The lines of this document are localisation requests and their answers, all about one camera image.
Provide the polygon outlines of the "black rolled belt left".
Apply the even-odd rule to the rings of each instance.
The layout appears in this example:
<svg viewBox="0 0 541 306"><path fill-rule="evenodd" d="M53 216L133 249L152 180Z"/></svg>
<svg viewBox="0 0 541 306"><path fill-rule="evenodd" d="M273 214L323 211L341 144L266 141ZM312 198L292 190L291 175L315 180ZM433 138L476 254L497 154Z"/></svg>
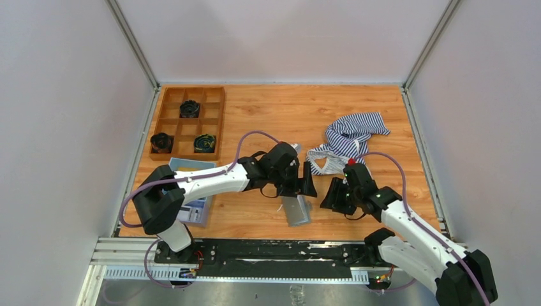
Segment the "black rolled belt left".
<svg viewBox="0 0 541 306"><path fill-rule="evenodd" d="M156 154L170 154L173 149L174 137L164 132L152 135L150 138L151 152Z"/></svg>

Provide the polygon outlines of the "light blue box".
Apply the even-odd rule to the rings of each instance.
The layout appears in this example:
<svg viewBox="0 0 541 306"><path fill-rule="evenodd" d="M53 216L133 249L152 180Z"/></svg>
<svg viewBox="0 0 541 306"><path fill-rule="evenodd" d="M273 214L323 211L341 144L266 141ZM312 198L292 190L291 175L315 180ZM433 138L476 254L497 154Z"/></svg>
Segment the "light blue box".
<svg viewBox="0 0 541 306"><path fill-rule="evenodd" d="M180 159L172 157L168 165L172 171L198 171L209 170L216 167L216 163L207 161L196 161L191 159ZM184 203L177 219L189 226L206 227L213 197L199 198L189 203Z"/></svg>

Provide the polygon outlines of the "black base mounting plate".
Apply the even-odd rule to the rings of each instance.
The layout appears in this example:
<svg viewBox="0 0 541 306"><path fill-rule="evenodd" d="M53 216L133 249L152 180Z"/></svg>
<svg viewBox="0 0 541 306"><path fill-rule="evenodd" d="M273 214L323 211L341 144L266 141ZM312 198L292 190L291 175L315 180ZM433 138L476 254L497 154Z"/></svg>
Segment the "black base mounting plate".
<svg viewBox="0 0 541 306"><path fill-rule="evenodd" d="M196 239L182 251L158 243L152 262L194 264L200 277L346 279L355 268L390 271L363 242Z"/></svg>

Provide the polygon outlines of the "black rolled belt top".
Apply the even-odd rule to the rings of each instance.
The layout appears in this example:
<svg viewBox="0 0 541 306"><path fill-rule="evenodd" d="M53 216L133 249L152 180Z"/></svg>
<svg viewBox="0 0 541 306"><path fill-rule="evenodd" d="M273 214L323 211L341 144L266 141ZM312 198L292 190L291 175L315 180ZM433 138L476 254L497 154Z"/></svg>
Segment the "black rolled belt top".
<svg viewBox="0 0 541 306"><path fill-rule="evenodd" d="M181 103L179 107L179 117L180 118L199 118L201 110L201 104L195 100L188 99Z"/></svg>

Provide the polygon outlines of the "black rolled belt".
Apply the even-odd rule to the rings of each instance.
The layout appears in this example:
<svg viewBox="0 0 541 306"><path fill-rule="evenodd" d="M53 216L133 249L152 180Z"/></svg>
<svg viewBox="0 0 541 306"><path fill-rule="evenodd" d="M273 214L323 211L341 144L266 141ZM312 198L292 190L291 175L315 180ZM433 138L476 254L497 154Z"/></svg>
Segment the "black rolled belt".
<svg viewBox="0 0 541 306"><path fill-rule="evenodd" d="M173 149L174 137L164 132L152 135L150 138L151 152L156 154L170 154Z"/></svg>
<svg viewBox="0 0 541 306"><path fill-rule="evenodd" d="M199 118L201 110L201 104L195 100L188 99L181 103L179 107L179 117L180 118Z"/></svg>

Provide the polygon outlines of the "wooden compartment tray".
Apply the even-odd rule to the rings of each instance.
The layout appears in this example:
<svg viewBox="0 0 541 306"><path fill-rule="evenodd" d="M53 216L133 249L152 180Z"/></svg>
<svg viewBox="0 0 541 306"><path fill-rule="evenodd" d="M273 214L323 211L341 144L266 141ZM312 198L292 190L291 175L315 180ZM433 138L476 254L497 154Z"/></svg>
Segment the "wooden compartment tray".
<svg viewBox="0 0 541 306"><path fill-rule="evenodd" d="M185 100L192 99L201 104L199 118L180 118L179 107ZM168 161L171 157L199 161L217 161L220 157L223 121L225 118L226 91L219 86L164 85L159 94L156 124L149 136L164 132L174 137L170 154L151 152L154 161ZM215 153L194 153L194 139L203 134L216 137Z"/></svg>

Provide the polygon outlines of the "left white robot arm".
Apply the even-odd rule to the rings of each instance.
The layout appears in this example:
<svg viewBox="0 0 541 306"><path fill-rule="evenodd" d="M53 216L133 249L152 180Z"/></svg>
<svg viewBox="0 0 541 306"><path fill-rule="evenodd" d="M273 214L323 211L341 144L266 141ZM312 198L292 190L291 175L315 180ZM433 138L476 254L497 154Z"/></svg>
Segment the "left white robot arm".
<svg viewBox="0 0 541 306"><path fill-rule="evenodd" d="M157 167L129 199L133 202L140 226L147 235L166 242L178 262L189 263L195 246L189 229L178 218L181 208L194 200L223 193L276 188L277 197L317 197L308 163L300 164L296 145L279 142L270 151L216 168L173 171L168 165Z"/></svg>

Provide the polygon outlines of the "striped blue white cloth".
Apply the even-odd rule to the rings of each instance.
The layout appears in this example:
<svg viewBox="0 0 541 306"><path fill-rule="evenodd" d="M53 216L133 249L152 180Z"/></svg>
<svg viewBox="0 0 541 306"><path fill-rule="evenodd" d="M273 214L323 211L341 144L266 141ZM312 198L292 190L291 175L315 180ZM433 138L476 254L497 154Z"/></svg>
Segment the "striped blue white cloth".
<svg viewBox="0 0 541 306"><path fill-rule="evenodd" d="M369 152L367 143L373 135L389 134L378 112L345 115L327 126L325 143L308 150L306 161L313 175L340 174L349 160L364 162L361 155Z"/></svg>

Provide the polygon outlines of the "grey card holder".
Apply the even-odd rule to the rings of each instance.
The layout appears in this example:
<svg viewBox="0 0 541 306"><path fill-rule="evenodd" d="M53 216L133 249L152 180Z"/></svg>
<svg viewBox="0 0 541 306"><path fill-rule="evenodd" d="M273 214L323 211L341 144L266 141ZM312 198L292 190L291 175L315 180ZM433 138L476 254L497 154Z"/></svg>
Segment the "grey card holder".
<svg viewBox="0 0 541 306"><path fill-rule="evenodd" d="M289 227L311 223L311 205L304 195L298 195L296 198L282 197L281 201Z"/></svg>

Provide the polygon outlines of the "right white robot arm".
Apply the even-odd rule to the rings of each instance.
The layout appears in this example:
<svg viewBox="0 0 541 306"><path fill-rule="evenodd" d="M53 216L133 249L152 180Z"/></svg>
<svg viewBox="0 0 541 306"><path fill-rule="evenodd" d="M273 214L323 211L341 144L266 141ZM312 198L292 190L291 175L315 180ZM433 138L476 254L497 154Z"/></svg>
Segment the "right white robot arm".
<svg viewBox="0 0 541 306"><path fill-rule="evenodd" d="M345 215L359 208L383 224L364 239L370 265L398 266L429 289L439 305L490 305L498 299L484 252L469 251L434 229L403 195L378 186L364 164L347 164L343 175L331 180L320 206Z"/></svg>

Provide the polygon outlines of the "blue green rolled belt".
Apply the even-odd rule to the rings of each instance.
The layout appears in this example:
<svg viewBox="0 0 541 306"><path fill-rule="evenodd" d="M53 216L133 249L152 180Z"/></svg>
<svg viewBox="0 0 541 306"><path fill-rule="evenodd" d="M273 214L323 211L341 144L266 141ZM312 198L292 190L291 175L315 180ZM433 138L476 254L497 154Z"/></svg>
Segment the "blue green rolled belt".
<svg viewBox="0 0 541 306"><path fill-rule="evenodd" d="M216 137L210 134L199 135L193 142L194 153L215 153Z"/></svg>

